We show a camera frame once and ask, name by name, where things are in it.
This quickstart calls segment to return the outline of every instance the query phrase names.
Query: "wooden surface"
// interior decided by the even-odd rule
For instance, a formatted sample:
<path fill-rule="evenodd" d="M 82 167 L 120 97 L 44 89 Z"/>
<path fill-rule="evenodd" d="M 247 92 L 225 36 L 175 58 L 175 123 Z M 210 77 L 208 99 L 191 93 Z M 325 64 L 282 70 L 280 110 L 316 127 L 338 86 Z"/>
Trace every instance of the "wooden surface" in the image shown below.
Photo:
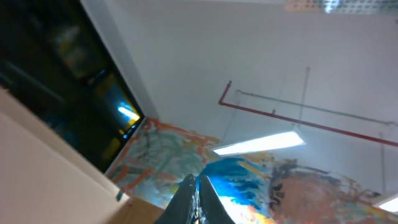
<path fill-rule="evenodd" d="M 156 207 L 139 198 L 134 198 L 130 204 L 125 204 L 108 224 L 153 224 L 164 209 Z"/>

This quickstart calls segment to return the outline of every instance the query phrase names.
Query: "black object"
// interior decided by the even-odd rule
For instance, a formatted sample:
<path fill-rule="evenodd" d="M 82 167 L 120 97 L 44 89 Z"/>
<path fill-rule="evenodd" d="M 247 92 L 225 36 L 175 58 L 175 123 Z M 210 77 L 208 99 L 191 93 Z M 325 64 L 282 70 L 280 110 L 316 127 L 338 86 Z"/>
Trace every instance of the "black object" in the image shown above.
<path fill-rule="evenodd" d="M 164 213 L 155 224 L 234 224 L 206 175 L 196 178 L 188 174 Z"/>

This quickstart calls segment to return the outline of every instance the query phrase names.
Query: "white ceiling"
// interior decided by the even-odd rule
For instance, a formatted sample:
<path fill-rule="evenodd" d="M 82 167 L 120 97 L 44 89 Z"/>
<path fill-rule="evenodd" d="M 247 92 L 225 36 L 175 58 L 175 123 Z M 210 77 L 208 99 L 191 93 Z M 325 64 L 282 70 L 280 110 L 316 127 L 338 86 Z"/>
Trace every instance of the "white ceiling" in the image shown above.
<path fill-rule="evenodd" d="M 196 0 L 107 3 L 162 121 L 220 139 L 283 130 L 290 124 L 244 111 L 233 116 L 218 99 L 232 80 L 232 90 L 299 103 L 307 66 L 312 69 L 306 104 L 398 121 L 393 17 L 289 13 L 275 4 Z M 233 91 L 226 101 L 238 102 Z M 250 97 L 240 104 L 299 115 L 297 107 Z M 374 137 L 389 129 L 312 110 L 304 110 L 303 120 Z M 302 129 L 306 147 L 277 153 L 381 191 L 379 144 Z M 387 138 L 398 141 L 398 131 Z M 387 187 L 397 190 L 398 149 L 386 149 Z"/>

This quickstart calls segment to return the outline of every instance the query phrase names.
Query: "white wall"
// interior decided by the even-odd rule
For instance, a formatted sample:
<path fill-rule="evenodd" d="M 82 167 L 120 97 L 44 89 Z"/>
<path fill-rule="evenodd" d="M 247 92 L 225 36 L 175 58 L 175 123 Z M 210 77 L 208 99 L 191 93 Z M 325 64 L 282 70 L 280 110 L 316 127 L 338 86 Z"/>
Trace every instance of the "white wall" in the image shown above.
<path fill-rule="evenodd" d="M 291 13 L 278 5 L 235 2 L 133 2 L 107 1 L 132 57 L 141 57 L 135 62 L 162 121 L 222 138 L 233 109 L 217 102 L 229 80 L 228 102 L 237 102 L 238 88 L 299 103 L 307 66 L 306 104 L 398 120 L 393 17 Z M 299 108 L 272 101 L 242 97 L 241 105 L 299 116 Z M 307 109 L 303 120 L 374 137 L 389 129 Z M 289 126 L 238 111 L 226 140 Z M 275 152 L 382 191 L 379 144 L 302 128 L 307 146 Z M 397 130 L 387 138 L 398 141 Z M 398 148 L 386 148 L 387 190 L 398 190 Z"/>
<path fill-rule="evenodd" d="M 0 90 L 0 223 L 110 223 L 128 199 Z"/>

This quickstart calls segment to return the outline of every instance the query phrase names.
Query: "mural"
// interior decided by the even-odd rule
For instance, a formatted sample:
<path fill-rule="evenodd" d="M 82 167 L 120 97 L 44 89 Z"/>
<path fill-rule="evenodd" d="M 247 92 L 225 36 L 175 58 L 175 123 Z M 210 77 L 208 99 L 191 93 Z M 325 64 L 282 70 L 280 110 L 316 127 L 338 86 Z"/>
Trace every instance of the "mural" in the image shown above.
<path fill-rule="evenodd" d="M 397 223 L 379 194 L 348 177 L 269 152 L 219 158 L 218 139 L 148 119 L 110 172 L 127 194 L 165 208 L 187 174 L 207 175 L 236 223 Z"/>

